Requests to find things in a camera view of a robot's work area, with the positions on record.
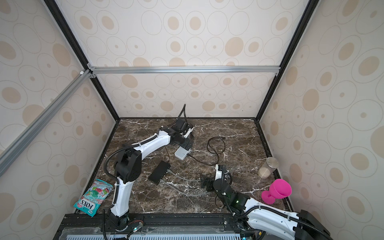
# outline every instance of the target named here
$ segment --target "pink cup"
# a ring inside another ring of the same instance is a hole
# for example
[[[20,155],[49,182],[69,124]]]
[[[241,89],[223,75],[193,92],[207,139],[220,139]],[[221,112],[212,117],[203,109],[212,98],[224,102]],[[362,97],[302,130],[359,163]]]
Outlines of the pink cup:
[[[269,187],[269,192],[274,198],[283,199],[291,195],[292,188],[285,180],[276,179]]]
[[[283,199],[292,193],[292,188],[283,179],[276,179],[269,187],[269,191],[262,192],[262,199],[266,204],[273,204],[276,199]]]

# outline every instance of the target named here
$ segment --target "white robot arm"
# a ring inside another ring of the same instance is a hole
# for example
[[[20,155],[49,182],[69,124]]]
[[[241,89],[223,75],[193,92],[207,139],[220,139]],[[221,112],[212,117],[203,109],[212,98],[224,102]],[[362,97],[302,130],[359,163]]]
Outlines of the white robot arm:
[[[141,161],[150,153],[166,146],[169,143],[178,144],[180,147],[175,152],[175,156],[183,160],[191,151],[193,142],[193,126],[184,119],[177,119],[172,126],[161,126],[158,133],[135,144],[124,144],[123,148],[117,153],[117,161],[114,165],[115,173],[115,195],[113,207],[109,212],[109,219],[120,229],[126,226],[126,219],[129,210],[129,198],[134,181],[140,176]]]
[[[266,231],[285,240],[332,240],[329,231],[307,211],[284,211],[235,192],[225,182],[227,173],[225,166],[217,164],[213,187],[217,197],[242,226],[246,222],[250,228]]]

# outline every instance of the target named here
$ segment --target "gray cable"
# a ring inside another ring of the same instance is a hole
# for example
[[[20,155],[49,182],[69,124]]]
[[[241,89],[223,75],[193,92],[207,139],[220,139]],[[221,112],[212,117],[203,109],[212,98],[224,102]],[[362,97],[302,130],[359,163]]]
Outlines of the gray cable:
[[[186,178],[183,178],[183,177],[180,177],[179,175],[173,173],[171,170],[167,169],[167,172],[169,173],[172,173],[173,175],[175,175],[176,177],[180,178],[180,179],[183,179],[185,181],[191,181],[191,182],[200,182],[200,179],[199,180],[192,180],[192,179],[186,179]]]
[[[204,194],[207,194],[207,193],[208,193],[208,192],[203,192],[203,193],[195,194],[195,195],[193,195],[193,194],[188,194],[188,193],[184,193],[184,192],[180,191],[179,189],[175,188],[174,186],[170,185],[169,183],[165,182],[165,181],[162,180],[162,179],[160,179],[160,182],[167,184],[168,187],[171,187],[171,188],[175,189],[177,192],[179,192],[179,193],[181,193],[181,194],[184,194],[184,195],[186,195],[186,196],[189,196],[189,197],[198,197],[198,196],[201,196],[201,195],[204,195]]]

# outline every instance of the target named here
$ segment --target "glass jar with metal lid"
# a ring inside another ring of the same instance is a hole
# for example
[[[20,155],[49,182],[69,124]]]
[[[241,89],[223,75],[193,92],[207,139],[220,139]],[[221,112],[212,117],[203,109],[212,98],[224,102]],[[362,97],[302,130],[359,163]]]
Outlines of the glass jar with metal lid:
[[[266,179],[279,166],[279,162],[274,157],[268,157],[263,163],[257,174],[260,178]]]

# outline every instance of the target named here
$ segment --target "fox's candy bag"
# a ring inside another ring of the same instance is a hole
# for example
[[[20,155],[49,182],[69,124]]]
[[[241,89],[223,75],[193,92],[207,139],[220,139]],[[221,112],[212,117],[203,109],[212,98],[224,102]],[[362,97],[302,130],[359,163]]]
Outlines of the fox's candy bag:
[[[74,207],[93,217],[112,188],[111,184],[96,179],[88,191],[74,204]]]

